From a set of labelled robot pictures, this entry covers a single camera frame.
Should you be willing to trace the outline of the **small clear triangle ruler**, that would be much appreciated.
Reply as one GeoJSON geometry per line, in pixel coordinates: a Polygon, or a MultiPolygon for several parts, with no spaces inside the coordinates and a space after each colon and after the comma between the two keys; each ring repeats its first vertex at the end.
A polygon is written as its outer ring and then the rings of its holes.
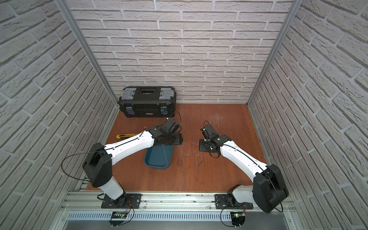
{"type": "Polygon", "coordinates": [[[195,168],[198,169],[203,161],[204,161],[203,156],[201,154],[196,153],[195,154],[195,168]]]}

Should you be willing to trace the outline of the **large clear triangle ruler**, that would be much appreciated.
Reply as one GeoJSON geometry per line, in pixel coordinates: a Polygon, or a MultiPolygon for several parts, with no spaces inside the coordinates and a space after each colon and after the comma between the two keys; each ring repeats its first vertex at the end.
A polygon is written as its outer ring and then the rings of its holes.
{"type": "Polygon", "coordinates": [[[198,142],[184,141],[179,149],[179,158],[193,157],[198,153],[198,142]]]}

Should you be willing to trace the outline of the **teal plastic storage box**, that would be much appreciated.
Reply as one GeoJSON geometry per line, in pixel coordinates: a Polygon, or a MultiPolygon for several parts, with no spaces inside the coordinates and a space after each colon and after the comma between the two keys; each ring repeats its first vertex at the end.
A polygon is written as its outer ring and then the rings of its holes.
{"type": "Polygon", "coordinates": [[[172,159],[174,146],[154,146],[148,148],[144,157],[146,166],[155,169],[166,169],[172,159]]]}

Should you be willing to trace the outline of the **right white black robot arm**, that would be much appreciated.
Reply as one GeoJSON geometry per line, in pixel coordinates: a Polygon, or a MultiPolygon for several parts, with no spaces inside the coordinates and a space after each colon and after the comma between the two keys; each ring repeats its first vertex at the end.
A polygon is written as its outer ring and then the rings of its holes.
{"type": "Polygon", "coordinates": [[[265,213],[270,213],[289,196],[282,172],[275,164],[267,165],[241,149],[226,135],[201,139],[199,150],[210,154],[217,153],[233,162],[253,182],[248,189],[237,185],[228,191],[231,206],[241,203],[255,203],[265,213]]]}

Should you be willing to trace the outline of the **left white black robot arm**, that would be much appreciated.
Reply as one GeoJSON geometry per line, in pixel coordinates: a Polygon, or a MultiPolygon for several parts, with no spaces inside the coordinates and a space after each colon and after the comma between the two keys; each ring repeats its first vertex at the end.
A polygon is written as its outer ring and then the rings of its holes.
{"type": "Polygon", "coordinates": [[[169,118],[165,123],[147,128],[126,140],[107,145],[94,144],[87,152],[82,168],[91,185],[102,190],[106,198],[114,203],[125,203],[126,192],[113,177],[113,165],[136,152],[154,146],[182,145],[181,130],[181,125],[169,118]]]}

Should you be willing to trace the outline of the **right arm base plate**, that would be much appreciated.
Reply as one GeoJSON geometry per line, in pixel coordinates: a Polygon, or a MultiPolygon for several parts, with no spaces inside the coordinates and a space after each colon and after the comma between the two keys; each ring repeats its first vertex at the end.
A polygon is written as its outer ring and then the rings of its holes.
{"type": "Polygon", "coordinates": [[[232,195],[228,194],[215,194],[215,205],[216,209],[246,209],[252,210],[254,206],[252,203],[239,203],[233,198],[232,195]]]}

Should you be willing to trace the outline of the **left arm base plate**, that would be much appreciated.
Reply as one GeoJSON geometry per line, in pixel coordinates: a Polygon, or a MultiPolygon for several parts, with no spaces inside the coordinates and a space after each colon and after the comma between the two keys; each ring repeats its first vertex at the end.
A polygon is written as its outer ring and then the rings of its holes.
{"type": "Polygon", "coordinates": [[[129,207],[138,209],[140,206],[142,194],[128,193],[123,194],[117,200],[104,196],[101,204],[102,209],[127,209],[129,207]]]}

